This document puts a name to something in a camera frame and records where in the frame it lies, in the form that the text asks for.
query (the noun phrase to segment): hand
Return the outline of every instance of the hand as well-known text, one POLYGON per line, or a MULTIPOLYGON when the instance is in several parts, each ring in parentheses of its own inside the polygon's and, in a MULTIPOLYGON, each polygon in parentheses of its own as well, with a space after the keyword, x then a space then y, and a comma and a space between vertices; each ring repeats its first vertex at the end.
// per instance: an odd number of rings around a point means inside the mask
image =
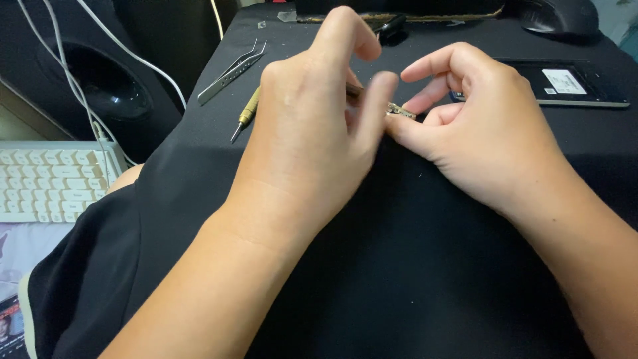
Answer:
POLYGON ((395 140, 434 162, 457 187, 506 213, 533 189, 573 171, 536 103, 529 82, 467 43, 437 50, 408 66, 401 78, 432 81, 403 107, 424 112, 451 90, 465 103, 430 110, 423 124, 387 116, 395 140))
POLYGON ((397 83, 393 73, 377 74, 346 125, 353 51, 371 61, 381 46, 352 9, 340 7, 308 50, 264 69, 253 132, 225 207, 243 208, 257 228, 310 241, 351 198, 373 163, 397 83))

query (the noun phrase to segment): white keyboard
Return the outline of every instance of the white keyboard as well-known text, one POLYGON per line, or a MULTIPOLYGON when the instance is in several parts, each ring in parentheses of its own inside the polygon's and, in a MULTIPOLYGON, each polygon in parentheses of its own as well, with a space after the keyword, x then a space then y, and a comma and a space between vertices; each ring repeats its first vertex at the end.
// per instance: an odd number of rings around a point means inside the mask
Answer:
POLYGON ((75 222, 126 170, 114 142, 0 141, 0 222, 75 222))

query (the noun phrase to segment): speaker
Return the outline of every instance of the speaker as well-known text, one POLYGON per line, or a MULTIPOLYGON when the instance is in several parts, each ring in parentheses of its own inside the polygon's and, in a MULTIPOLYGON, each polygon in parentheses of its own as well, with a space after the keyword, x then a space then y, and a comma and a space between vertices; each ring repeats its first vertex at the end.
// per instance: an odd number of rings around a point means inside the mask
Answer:
MULTIPOLYGON (((40 0, 24 0, 38 31, 57 52, 52 21, 40 0)), ((181 119, 158 76, 113 42, 76 0, 50 0, 73 76, 93 111, 122 149, 141 163, 181 119)), ((109 0, 86 1, 98 18, 131 51, 139 54, 109 0)), ((64 72, 31 31, 16 0, 0 0, 0 77, 30 99, 78 140, 94 141, 86 110, 64 72)))

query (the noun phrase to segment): metal tweezers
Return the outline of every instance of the metal tweezers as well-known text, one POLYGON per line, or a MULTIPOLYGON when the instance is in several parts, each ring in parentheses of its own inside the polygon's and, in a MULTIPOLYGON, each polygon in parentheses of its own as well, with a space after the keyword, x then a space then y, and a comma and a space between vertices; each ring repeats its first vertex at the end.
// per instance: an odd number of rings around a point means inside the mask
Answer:
POLYGON ((221 89, 226 87, 229 83, 231 83, 234 79, 238 78, 242 72, 246 71, 250 66, 259 60, 259 58, 263 55, 263 50, 266 48, 266 42, 263 43, 262 50, 260 52, 255 53, 255 46, 257 45, 257 39, 255 39, 255 44, 253 45, 253 49, 249 52, 239 56, 235 62, 230 65, 226 71, 224 71, 218 78, 213 82, 209 87, 203 90, 199 95, 197 95, 197 102, 200 105, 205 104, 213 98, 221 89))

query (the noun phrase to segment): white label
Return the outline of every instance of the white label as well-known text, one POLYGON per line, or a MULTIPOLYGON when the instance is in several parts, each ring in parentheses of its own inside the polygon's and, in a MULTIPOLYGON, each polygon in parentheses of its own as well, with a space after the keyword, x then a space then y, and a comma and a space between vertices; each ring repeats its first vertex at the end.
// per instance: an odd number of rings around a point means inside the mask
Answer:
POLYGON ((587 91, 576 81, 576 78, 568 70, 543 70, 547 80, 558 93, 572 95, 587 95, 587 91))

